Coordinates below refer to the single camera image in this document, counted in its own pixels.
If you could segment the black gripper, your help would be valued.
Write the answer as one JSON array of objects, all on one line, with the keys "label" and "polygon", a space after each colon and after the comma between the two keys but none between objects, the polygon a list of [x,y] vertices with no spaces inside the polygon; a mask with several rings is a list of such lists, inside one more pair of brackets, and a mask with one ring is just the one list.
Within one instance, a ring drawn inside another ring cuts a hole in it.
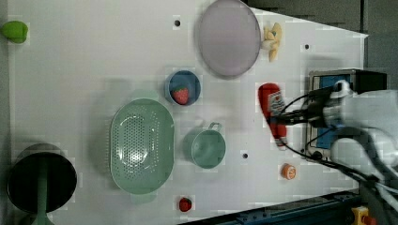
[{"label": "black gripper", "polygon": [[279,124],[294,126],[296,124],[309,123],[313,128],[326,128],[325,116],[323,109],[329,101],[332,87],[324,87],[312,90],[308,93],[309,100],[307,108],[304,110],[305,116],[299,113],[283,113],[281,115],[271,116],[267,119],[269,124]]}]

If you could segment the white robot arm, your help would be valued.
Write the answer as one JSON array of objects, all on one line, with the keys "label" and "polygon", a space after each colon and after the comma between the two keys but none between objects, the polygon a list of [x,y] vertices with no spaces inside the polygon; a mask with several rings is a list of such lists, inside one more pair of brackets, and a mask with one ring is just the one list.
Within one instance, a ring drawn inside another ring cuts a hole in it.
[{"label": "white robot arm", "polygon": [[379,205],[379,225],[397,225],[397,92],[358,94],[347,82],[313,90],[290,112],[280,87],[266,83],[257,91],[260,108],[276,144],[289,146],[287,128],[306,124],[334,136],[325,156],[303,149],[296,153],[358,181]]}]

